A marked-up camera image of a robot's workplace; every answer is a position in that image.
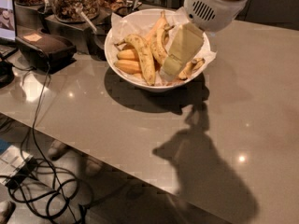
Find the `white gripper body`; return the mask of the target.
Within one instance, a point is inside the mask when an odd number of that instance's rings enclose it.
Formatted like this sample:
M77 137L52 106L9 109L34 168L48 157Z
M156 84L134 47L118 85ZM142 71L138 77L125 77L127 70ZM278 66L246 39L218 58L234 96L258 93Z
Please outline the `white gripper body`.
M190 21L200 29L218 32L228 26L248 0L184 0L184 9Z

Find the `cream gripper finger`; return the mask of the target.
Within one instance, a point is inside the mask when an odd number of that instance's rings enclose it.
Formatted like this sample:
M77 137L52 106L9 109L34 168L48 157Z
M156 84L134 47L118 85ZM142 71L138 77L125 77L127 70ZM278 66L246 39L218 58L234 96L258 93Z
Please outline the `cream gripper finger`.
M203 46L203 33L191 22L178 27L161 68L162 78L172 81L178 76Z

